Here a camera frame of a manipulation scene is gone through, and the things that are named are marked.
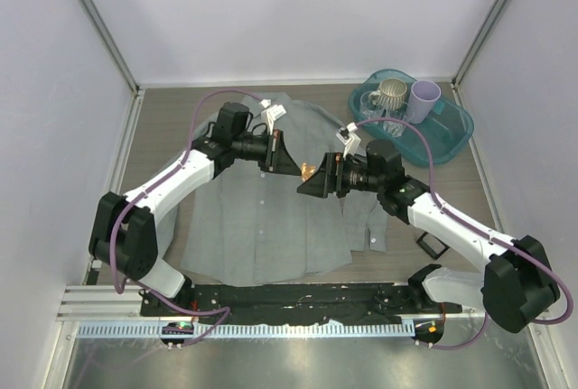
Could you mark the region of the orange red brooch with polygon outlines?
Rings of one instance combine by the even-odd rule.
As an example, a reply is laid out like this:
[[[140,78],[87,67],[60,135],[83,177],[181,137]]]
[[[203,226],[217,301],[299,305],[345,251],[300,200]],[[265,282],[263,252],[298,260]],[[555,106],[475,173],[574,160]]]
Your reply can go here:
[[[301,180],[302,182],[308,181],[314,173],[317,171],[317,166],[315,164],[309,164],[307,162],[303,162],[301,164]]]

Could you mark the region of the grey button-up shirt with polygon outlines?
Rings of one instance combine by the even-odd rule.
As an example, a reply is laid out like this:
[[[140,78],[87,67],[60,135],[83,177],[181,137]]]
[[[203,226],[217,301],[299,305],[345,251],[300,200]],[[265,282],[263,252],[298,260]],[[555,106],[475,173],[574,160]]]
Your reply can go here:
[[[387,213],[371,193],[344,200],[297,192],[299,179],[237,161],[194,192],[180,267],[237,287],[283,282],[387,247]]]

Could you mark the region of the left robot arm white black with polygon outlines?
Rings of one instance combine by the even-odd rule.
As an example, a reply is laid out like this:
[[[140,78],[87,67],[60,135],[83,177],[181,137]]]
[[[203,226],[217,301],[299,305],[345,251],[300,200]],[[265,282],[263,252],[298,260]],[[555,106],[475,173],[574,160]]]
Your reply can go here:
[[[285,147],[282,131],[275,128],[285,108],[267,100],[261,104],[261,134],[248,129],[248,107],[227,103],[219,110],[210,132],[191,141],[188,149],[163,171],[124,195],[109,192],[98,203],[89,241],[91,256],[116,268],[125,278],[160,293],[162,306],[174,316],[191,308],[192,282],[163,258],[157,228],[165,216],[236,160],[253,161],[266,173],[301,173]]]

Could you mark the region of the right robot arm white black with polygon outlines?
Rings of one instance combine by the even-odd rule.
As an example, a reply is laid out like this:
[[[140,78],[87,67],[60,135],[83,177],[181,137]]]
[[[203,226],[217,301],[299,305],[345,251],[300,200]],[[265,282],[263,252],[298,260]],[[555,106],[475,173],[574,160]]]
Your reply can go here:
[[[504,235],[447,204],[406,174],[400,153],[388,140],[370,142],[361,157],[324,154],[320,167],[297,191],[320,199],[351,191],[373,193],[389,216],[434,236],[475,267],[468,273],[431,264],[416,273],[407,299],[417,311],[449,302],[483,310],[504,330],[518,333],[560,298],[539,241]]]

